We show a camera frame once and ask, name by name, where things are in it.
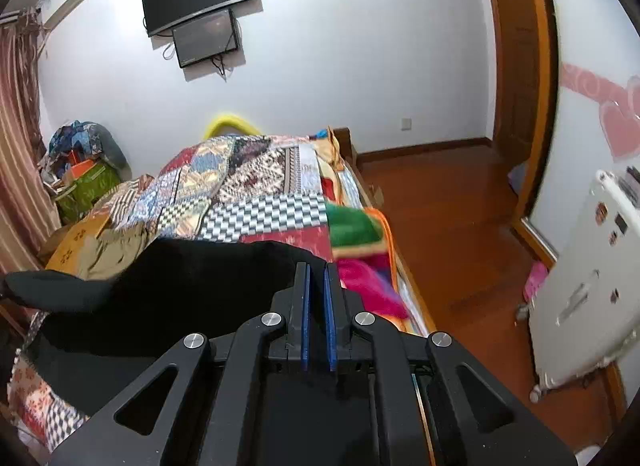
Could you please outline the black pants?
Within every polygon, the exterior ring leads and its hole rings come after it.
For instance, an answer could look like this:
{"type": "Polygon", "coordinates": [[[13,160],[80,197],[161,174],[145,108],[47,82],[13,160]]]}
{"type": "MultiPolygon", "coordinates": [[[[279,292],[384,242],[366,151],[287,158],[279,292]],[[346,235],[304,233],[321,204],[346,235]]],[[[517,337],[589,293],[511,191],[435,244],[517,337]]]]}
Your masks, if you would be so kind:
{"type": "Polygon", "coordinates": [[[268,312],[300,263],[319,296],[326,261],[305,249],[172,238],[153,241],[111,278],[14,272],[1,291],[46,312],[27,359],[58,397],[91,416],[184,336],[224,336],[268,312]]]}

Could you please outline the pink slipper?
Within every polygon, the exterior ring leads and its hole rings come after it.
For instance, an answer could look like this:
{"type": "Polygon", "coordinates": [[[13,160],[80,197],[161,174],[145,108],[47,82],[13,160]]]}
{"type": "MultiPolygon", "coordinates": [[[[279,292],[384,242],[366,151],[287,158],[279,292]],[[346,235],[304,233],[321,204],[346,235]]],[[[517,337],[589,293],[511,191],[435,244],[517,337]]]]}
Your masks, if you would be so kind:
{"type": "Polygon", "coordinates": [[[526,303],[536,297],[547,276],[548,269],[542,262],[537,261],[532,265],[523,288],[523,299],[526,303]]]}

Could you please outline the colourful fleece blanket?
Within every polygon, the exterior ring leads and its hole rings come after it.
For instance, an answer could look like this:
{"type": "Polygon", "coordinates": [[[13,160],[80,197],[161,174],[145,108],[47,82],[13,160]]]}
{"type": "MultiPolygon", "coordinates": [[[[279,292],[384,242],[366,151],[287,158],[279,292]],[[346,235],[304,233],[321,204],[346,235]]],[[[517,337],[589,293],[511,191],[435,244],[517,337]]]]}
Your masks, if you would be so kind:
{"type": "Polygon", "coordinates": [[[343,287],[363,307],[406,333],[426,337],[436,325],[394,241],[390,223],[375,207],[356,166],[347,129],[326,128],[310,138],[326,200],[331,257],[343,287]]]}

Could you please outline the folded khaki pants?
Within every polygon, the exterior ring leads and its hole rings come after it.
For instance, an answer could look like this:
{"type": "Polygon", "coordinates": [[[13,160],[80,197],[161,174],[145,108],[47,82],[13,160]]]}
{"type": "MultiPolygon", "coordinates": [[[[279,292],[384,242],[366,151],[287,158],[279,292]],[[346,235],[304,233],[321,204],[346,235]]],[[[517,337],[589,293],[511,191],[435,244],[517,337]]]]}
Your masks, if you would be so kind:
{"type": "Polygon", "coordinates": [[[80,249],[76,271],[85,281],[103,281],[122,274],[140,256],[151,240],[142,222],[121,230],[107,229],[89,236],[80,249]]]}

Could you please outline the white suitcase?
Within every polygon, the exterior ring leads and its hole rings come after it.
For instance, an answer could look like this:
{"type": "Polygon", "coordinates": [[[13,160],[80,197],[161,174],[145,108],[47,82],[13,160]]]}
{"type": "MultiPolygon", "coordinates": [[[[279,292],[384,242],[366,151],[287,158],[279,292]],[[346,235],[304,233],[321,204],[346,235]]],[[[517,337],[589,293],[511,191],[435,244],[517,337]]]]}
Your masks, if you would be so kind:
{"type": "Polygon", "coordinates": [[[594,177],[558,261],[529,302],[534,403],[639,339],[639,208],[614,173],[594,177]]]}

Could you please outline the orange patterned sheet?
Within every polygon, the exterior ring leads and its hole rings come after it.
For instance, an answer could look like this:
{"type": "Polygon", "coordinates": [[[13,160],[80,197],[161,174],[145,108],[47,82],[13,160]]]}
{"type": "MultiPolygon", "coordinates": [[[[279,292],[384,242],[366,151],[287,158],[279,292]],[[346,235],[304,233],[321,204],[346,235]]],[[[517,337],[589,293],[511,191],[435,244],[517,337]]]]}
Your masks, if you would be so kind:
{"type": "Polygon", "coordinates": [[[44,268],[75,275],[79,254],[84,247],[85,240],[92,237],[97,238],[110,223],[111,216],[107,212],[99,215],[87,215],[81,221],[73,224],[58,247],[55,248],[44,268]]]}

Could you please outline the patchwork patterned bedspread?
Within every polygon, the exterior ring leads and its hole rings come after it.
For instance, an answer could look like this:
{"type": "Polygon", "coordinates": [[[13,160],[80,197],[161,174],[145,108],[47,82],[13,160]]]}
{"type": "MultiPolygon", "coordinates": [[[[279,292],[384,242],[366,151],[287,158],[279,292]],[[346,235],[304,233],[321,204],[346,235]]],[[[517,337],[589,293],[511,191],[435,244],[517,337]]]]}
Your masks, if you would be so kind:
{"type": "MultiPolygon", "coordinates": [[[[332,258],[317,154],[305,137],[213,137],[183,149],[156,177],[122,184],[102,210],[112,212],[119,200],[126,209],[112,215],[107,229],[142,222],[148,246],[159,238],[276,241],[326,263],[332,258]]],[[[26,345],[47,315],[35,310],[9,395],[23,424],[54,450],[90,416],[58,397],[27,359],[26,345]]]]}

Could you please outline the green storage bag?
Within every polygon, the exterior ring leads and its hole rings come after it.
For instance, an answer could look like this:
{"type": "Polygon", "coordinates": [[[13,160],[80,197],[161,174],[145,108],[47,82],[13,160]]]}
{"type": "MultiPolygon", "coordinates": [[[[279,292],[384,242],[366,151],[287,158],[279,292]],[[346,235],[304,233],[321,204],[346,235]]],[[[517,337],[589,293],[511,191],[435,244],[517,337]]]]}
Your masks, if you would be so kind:
{"type": "Polygon", "coordinates": [[[85,173],[55,196],[63,224],[75,223],[88,213],[109,191],[122,183],[107,163],[93,163],[85,173]]]}

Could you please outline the striped red curtain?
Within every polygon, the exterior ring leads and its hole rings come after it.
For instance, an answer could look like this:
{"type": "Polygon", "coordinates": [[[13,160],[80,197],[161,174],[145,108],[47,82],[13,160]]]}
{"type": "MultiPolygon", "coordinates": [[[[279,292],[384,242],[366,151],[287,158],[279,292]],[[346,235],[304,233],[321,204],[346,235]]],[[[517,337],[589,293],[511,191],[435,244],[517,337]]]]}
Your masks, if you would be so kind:
{"type": "Polygon", "coordinates": [[[40,268],[38,252],[60,226],[38,163],[46,153],[40,131],[35,10],[1,26],[1,273],[40,268]]]}

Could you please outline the yellow curved pillow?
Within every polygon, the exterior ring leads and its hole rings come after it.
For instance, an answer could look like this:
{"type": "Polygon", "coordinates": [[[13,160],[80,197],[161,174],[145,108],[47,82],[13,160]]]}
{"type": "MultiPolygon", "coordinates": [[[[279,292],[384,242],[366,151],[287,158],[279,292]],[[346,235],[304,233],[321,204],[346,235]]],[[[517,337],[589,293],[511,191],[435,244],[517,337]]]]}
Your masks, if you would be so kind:
{"type": "Polygon", "coordinates": [[[212,137],[218,137],[218,135],[227,134],[228,132],[240,135],[262,134],[257,128],[236,114],[220,114],[206,127],[203,139],[208,140],[212,137]]]}

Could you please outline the pile of blue clothes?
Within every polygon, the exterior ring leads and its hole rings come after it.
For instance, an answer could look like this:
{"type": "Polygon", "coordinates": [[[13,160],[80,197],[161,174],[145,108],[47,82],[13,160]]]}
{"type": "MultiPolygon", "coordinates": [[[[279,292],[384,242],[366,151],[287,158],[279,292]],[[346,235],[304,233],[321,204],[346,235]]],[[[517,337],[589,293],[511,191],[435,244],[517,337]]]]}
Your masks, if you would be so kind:
{"type": "Polygon", "coordinates": [[[128,168],[128,161],[110,131],[96,122],[73,121],[53,133],[38,169],[62,179],[63,174],[73,166],[72,154],[81,163],[85,160],[102,160],[118,173],[128,168]]]}

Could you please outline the small black monitor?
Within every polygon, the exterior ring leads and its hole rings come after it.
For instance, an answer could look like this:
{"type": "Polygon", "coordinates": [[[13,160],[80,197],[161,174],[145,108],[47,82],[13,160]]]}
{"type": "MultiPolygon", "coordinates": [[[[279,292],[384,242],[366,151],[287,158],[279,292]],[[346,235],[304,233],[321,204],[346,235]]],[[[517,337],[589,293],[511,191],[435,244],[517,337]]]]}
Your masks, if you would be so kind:
{"type": "Polygon", "coordinates": [[[181,68],[239,48],[235,17],[230,8],[194,18],[174,28],[172,40],[181,68]]]}

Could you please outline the white sliding wardrobe door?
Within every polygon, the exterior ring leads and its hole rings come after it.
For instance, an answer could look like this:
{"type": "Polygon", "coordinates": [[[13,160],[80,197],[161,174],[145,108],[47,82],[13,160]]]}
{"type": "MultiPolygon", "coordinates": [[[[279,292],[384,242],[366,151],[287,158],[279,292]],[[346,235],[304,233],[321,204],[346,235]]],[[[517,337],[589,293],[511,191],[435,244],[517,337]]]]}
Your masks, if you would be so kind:
{"type": "Polygon", "coordinates": [[[639,35],[620,0],[553,0],[559,91],[529,224],[560,253],[599,170],[639,164],[639,35]]]}

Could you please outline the wooden wardrobe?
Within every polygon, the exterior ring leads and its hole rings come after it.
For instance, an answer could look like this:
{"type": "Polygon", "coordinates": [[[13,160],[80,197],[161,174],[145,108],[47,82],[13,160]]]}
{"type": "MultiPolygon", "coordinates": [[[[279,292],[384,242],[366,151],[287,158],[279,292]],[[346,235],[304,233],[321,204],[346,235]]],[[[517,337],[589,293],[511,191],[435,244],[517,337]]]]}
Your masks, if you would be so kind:
{"type": "Polygon", "coordinates": [[[555,250],[530,219],[549,159],[559,94],[559,53],[552,0],[490,0],[497,91],[492,145],[524,175],[512,230],[546,267],[555,250]]]}

